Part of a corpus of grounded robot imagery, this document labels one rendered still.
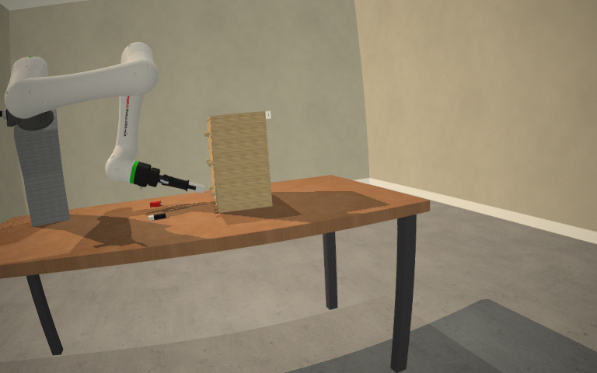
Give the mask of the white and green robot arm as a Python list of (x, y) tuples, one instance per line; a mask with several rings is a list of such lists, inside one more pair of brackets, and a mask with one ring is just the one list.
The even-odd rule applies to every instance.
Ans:
[(0, 117), (7, 120), (7, 127), (18, 124), (23, 130), (36, 131), (53, 122), (54, 109), (119, 96), (117, 141), (105, 170), (111, 180), (133, 183), (142, 190), (148, 184), (151, 165), (134, 161), (138, 123), (144, 96), (155, 88), (158, 79), (152, 50), (141, 42), (124, 49), (120, 64), (70, 75), (48, 77), (43, 58), (21, 58), (12, 66), (5, 91), (6, 108)]

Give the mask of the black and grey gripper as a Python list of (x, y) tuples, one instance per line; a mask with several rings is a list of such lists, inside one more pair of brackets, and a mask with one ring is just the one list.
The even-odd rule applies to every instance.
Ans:
[[(180, 188), (180, 189), (183, 189), (186, 191), (191, 190), (191, 191), (198, 192), (198, 193), (204, 192), (204, 185), (192, 183), (192, 182), (189, 182), (189, 180), (183, 181), (183, 180), (171, 177), (171, 176), (167, 176), (165, 174), (163, 176), (161, 176), (161, 175), (159, 175), (159, 172), (160, 172), (160, 169), (157, 169), (157, 168), (151, 169), (149, 179), (148, 179), (149, 186), (156, 187), (159, 182), (159, 183), (163, 184), (163, 186)], [(179, 180), (179, 182), (178, 182), (178, 180)]]

